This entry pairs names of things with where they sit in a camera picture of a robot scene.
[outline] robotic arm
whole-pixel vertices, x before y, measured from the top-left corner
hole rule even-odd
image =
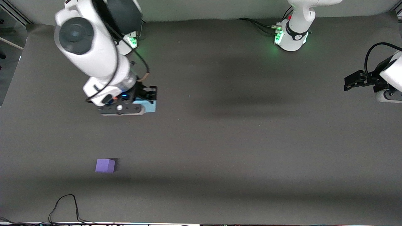
[[[367,70],[367,61],[374,47],[387,45],[398,51],[379,63],[372,72]],[[376,99],[380,102],[402,103],[402,48],[389,43],[377,43],[367,52],[364,71],[359,70],[345,77],[344,90],[359,86],[374,86]]]
[[[286,51],[296,51],[306,42],[308,29],[316,18],[315,6],[331,6],[342,0],[287,0],[293,6],[291,19],[278,22],[282,29],[277,31],[275,44]]]
[[[125,35],[141,27],[138,2],[66,0],[64,6],[55,15],[55,42],[60,51],[90,77],[83,87],[87,101],[98,106],[103,115],[140,115],[155,111],[156,87],[145,87],[143,79],[139,80],[131,71],[132,63],[125,56],[132,50]],[[147,76],[149,68],[144,63]]]

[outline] gray tabletop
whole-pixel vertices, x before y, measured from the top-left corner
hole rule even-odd
[[[396,13],[311,30],[285,52],[246,21],[147,23],[157,112],[106,117],[53,27],[33,27],[0,109],[0,215],[42,221],[73,193],[92,221],[401,225],[402,105],[343,91],[371,45],[401,45]],[[98,158],[117,172],[95,173]],[[74,218],[63,201],[54,220]]]

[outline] purple block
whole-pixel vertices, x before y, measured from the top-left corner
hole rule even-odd
[[[95,172],[113,173],[115,171],[115,161],[111,159],[98,159],[96,161]]]

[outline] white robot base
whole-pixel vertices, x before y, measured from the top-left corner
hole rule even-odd
[[[308,32],[304,36],[296,35],[293,37],[286,29],[288,22],[289,19],[284,19],[283,21],[276,23],[276,25],[281,26],[282,29],[275,30],[276,36],[274,43],[286,51],[297,51],[304,43],[306,43]]]

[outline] green light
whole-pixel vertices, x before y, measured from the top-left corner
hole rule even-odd
[[[306,37],[304,38],[303,44],[306,43],[307,36],[308,36],[308,32],[307,32],[307,34],[306,34]]]
[[[277,34],[277,37],[275,38],[275,43],[280,44],[282,37],[283,37],[283,31],[281,31],[281,32],[279,32],[279,34]]]

